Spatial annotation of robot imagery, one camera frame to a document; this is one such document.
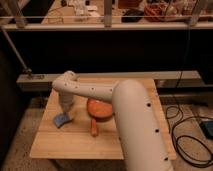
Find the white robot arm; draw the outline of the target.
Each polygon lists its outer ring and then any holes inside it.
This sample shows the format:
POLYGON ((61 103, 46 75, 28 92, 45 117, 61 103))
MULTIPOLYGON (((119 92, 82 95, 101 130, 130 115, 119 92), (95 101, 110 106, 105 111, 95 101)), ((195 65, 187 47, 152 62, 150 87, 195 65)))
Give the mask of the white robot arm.
POLYGON ((127 171, 174 171, 151 98, 142 83, 127 79, 114 84, 82 83, 72 71, 57 77, 52 87, 67 110, 74 95, 110 102, 127 171))

